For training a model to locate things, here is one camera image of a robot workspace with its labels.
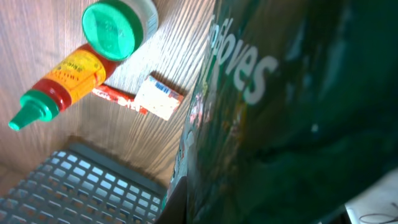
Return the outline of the red snack bar wrapper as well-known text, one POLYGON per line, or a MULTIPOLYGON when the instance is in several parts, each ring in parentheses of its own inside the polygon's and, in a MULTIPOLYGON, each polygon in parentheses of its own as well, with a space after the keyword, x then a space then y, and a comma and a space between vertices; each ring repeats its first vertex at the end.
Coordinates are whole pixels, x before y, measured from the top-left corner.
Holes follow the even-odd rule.
POLYGON ((148 113, 147 109, 135 102, 134 96, 128 95, 127 93, 108 85, 102 84, 97 86, 91 92, 100 98, 117 103, 120 106, 129 108, 140 114, 146 115, 148 113))

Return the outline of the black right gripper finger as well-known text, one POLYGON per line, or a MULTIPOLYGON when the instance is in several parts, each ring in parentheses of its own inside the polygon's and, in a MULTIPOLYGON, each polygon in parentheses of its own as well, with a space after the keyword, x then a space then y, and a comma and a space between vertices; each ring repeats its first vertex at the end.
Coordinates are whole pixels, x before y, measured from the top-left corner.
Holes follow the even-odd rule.
POLYGON ((155 224, 186 224, 187 177, 182 177, 155 224))

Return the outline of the red yellow sauce bottle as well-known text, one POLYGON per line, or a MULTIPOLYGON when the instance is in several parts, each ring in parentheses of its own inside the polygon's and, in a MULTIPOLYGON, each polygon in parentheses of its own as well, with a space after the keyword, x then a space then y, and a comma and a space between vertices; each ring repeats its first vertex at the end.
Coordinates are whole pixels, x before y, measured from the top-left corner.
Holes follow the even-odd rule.
POLYGON ((52 121, 103 84, 121 63, 84 44, 65 57, 20 98, 21 109, 8 123, 20 131, 35 121, 52 121))

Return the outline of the red pink small carton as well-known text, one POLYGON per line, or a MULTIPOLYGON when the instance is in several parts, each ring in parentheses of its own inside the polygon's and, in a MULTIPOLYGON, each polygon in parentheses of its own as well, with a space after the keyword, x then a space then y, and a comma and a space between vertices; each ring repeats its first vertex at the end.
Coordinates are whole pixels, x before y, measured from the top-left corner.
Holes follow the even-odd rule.
POLYGON ((134 101, 168 121, 183 101, 183 95, 149 75, 140 86, 134 101))

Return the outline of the green 3M product pack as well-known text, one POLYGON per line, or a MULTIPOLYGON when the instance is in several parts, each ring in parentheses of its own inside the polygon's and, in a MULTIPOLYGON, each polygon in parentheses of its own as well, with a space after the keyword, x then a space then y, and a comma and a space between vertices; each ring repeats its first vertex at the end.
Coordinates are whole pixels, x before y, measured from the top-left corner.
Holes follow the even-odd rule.
POLYGON ((316 223, 397 167, 397 1, 216 1, 166 203, 316 223))

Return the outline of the green lid glass jar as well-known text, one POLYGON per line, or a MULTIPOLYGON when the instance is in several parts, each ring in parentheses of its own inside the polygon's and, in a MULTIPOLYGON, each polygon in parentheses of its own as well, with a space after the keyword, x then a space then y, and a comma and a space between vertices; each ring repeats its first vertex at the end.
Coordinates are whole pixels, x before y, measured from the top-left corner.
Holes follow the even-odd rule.
POLYGON ((100 0, 84 10, 81 24, 94 51, 123 61, 156 33, 159 15, 152 0, 100 0))

